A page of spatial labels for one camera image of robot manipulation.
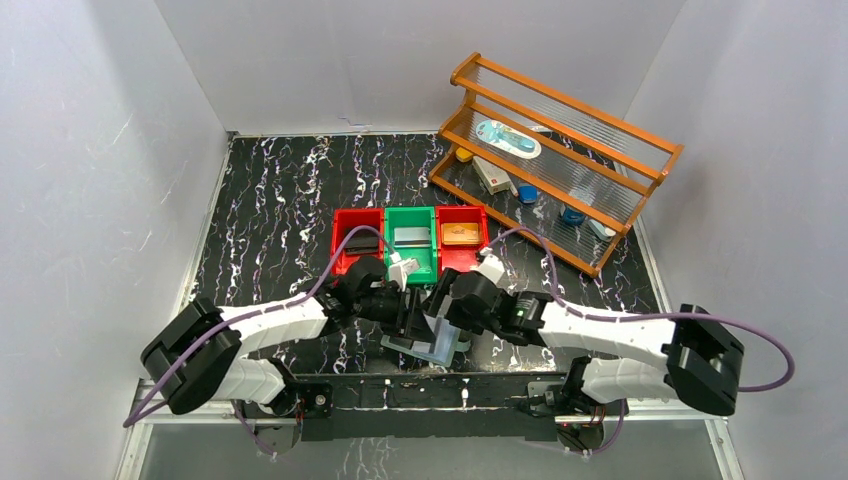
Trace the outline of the white VIP card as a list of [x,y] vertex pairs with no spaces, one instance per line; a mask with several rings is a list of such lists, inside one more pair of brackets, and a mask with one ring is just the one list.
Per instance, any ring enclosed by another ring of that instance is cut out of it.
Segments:
[[424,226],[403,226],[393,229],[396,248],[427,248],[431,245],[431,231]]

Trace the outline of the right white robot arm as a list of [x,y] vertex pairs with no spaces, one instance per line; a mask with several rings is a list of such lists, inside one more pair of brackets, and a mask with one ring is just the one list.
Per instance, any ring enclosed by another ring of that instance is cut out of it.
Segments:
[[489,330],[515,345],[594,352],[573,361],[563,386],[579,406],[648,398],[677,399],[716,416],[736,410],[744,347],[702,312],[581,310],[548,293],[510,293],[478,271],[454,270],[443,273],[422,308],[462,330]]

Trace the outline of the green card holder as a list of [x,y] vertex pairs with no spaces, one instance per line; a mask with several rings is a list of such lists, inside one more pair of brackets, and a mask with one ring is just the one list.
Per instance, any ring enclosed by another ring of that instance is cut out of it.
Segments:
[[442,317],[427,317],[435,334],[434,342],[423,342],[383,335],[381,345],[438,366],[448,367],[456,353],[467,353],[471,337]]

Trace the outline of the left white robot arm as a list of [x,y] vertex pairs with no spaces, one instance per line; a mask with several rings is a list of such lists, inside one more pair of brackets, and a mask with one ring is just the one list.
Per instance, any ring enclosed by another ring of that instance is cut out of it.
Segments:
[[224,308],[195,299],[142,350],[141,364],[177,415],[216,400],[251,402],[277,417],[322,416],[327,409],[316,398],[328,397],[328,391],[297,380],[281,361],[255,359],[253,353],[334,335],[358,320],[417,341],[434,340],[420,291],[407,284],[418,269],[417,260],[397,254],[388,263],[366,256],[343,275],[287,300]]

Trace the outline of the red bin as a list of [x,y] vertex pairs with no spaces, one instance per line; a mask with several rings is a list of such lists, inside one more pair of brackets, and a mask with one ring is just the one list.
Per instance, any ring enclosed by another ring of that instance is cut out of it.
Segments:
[[384,210],[382,208],[348,208],[337,209],[334,212],[331,254],[334,255],[340,251],[332,268],[334,275],[344,274],[361,257],[384,259],[385,247],[378,236],[370,230],[359,230],[347,243],[344,242],[347,235],[359,226],[368,226],[382,234]]
[[478,252],[489,243],[488,216],[482,206],[437,206],[439,272],[467,272],[478,264]]

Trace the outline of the green bin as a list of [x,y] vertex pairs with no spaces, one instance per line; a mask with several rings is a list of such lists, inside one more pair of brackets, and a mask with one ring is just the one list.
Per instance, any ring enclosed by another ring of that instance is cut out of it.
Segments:
[[436,215],[433,206],[389,207],[384,210],[385,238],[403,260],[414,259],[419,268],[407,283],[433,285],[438,278]]

